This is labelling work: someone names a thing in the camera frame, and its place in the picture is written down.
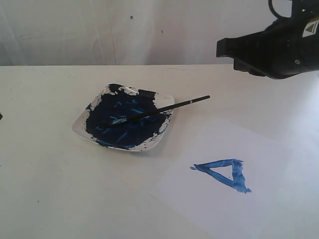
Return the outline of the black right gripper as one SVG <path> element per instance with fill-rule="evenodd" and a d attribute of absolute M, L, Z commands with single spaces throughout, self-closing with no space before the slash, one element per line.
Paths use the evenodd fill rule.
<path fill-rule="evenodd" d="M 235 38 L 223 38 L 216 44 L 216 57 L 234 59 L 234 70 L 271 79 L 286 79 L 319 69 L 319 2 L 293 0 L 291 16 L 277 13 L 264 31 Z M 241 59 L 255 57 L 254 61 Z"/>

